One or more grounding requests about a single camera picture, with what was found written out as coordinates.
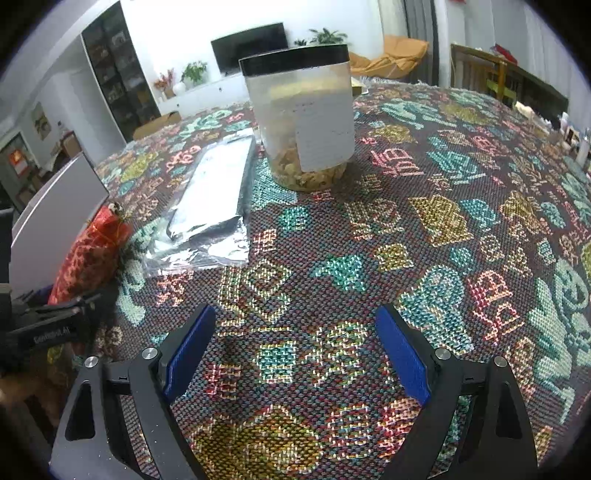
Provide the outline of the orange lounge chair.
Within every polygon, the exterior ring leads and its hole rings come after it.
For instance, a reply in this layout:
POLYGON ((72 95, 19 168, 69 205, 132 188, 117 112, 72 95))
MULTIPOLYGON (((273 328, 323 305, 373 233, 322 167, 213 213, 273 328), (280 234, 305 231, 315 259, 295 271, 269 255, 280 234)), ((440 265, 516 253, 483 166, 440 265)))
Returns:
POLYGON ((428 53, 430 43, 401 36, 384 36, 384 52, 369 59, 349 52, 351 74, 356 77, 380 77, 397 80, 408 76, 428 53))

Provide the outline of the clear jar black lid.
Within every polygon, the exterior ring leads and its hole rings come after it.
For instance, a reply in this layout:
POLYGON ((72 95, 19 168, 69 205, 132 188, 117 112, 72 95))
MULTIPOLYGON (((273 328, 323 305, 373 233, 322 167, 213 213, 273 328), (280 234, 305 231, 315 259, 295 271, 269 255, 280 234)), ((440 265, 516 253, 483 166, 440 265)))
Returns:
POLYGON ((276 50, 239 67, 273 180, 298 192, 331 188, 355 154, 348 47, 276 50))

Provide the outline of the wooden side table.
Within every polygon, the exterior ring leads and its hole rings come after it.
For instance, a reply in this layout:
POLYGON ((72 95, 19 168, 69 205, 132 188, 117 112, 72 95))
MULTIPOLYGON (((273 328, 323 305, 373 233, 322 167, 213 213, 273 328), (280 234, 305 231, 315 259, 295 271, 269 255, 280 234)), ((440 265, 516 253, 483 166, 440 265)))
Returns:
POLYGON ((517 102, 552 121, 568 110, 569 101, 553 86, 503 56, 451 45, 451 86, 487 94, 509 107, 517 102))

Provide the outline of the cardboard box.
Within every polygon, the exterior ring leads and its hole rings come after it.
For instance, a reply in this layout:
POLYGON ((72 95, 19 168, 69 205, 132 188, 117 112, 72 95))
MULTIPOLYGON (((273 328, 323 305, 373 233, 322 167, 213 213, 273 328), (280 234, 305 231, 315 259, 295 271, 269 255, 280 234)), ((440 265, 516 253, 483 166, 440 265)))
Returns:
POLYGON ((166 126, 179 123, 180 121, 181 116, 178 111, 167 113, 135 129, 132 134, 132 139, 140 140, 158 132, 166 126))

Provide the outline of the green potted plant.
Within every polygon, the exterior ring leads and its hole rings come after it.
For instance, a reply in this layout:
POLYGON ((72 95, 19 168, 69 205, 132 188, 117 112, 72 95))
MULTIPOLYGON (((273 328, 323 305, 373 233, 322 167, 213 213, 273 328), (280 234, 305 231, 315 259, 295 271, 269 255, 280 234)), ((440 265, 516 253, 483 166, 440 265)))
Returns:
POLYGON ((182 72, 181 80, 191 86, 197 86, 204 82, 207 75, 207 63, 197 61, 188 63, 182 72))

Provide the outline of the patterned woven tablecloth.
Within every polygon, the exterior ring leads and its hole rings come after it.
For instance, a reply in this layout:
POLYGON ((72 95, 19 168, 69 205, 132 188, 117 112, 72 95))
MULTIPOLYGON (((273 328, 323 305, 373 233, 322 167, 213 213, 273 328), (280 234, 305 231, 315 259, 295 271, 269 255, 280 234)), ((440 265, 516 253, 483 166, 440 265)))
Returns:
POLYGON ((356 155, 331 189, 296 193, 254 163, 249 262, 148 278, 142 260, 190 165, 254 123, 233 105, 128 145, 98 169, 133 233, 115 360, 158 345, 199 304, 217 322, 175 418, 212 479, 377 479, 418 414, 377 338, 392 303, 433 345, 505 357, 540 463, 590 408, 590 196, 567 158, 496 100, 381 85, 353 105, 356 155))

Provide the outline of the red patterned pouch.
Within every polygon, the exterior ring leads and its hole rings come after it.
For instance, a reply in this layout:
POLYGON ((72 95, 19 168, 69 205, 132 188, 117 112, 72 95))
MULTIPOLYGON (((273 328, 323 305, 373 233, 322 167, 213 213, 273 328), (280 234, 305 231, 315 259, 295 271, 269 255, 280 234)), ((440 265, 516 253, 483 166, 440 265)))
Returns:
POLYGON ((94 291, 112 278, 120 250, 132 232, 125 219, 117 202, 100 207, 66 255, 53 284, 49 305, 94 291))

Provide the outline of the dark glass cabinet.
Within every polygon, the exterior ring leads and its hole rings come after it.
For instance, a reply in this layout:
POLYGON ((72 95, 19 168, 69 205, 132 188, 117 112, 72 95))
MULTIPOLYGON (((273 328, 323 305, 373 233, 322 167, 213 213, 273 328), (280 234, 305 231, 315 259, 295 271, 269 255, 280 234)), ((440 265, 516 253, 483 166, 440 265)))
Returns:
POLYGON ((140 67, 119 1, 83 32, 82 41, 107 107, 123 138, 156 119, 159 110, 140 67))

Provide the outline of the black television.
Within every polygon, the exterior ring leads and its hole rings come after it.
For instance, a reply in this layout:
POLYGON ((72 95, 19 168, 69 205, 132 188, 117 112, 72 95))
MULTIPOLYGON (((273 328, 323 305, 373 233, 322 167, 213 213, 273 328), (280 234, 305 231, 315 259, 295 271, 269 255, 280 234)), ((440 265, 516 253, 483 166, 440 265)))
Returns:
POLYGON ((222 76, 239 71, 239 60, 252 55, 287 49, 283 23, 259 26, 211 41, 211 47, 222 76))

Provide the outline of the white tv console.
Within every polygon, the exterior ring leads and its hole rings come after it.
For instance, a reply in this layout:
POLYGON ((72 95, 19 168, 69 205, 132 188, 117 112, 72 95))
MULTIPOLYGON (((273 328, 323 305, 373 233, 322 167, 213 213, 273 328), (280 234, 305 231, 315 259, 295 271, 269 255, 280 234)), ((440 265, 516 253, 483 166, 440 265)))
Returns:
POLYGON ((160 115, 178 112, 182 119, 205 110, 245 103, 249 92, 242 74, 230 75, 221 80, 201 84, 157 104, 160 115))

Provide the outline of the silver plastic bag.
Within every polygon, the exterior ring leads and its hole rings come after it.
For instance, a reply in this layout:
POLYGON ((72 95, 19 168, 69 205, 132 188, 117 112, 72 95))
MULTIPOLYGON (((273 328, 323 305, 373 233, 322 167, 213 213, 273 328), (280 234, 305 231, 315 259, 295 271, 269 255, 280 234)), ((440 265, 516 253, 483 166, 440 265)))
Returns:
POLYGON ((156 224, 143 258, 147 276, 247 262, 256 150, 256 135, 246 128, 198 153, 156 224))

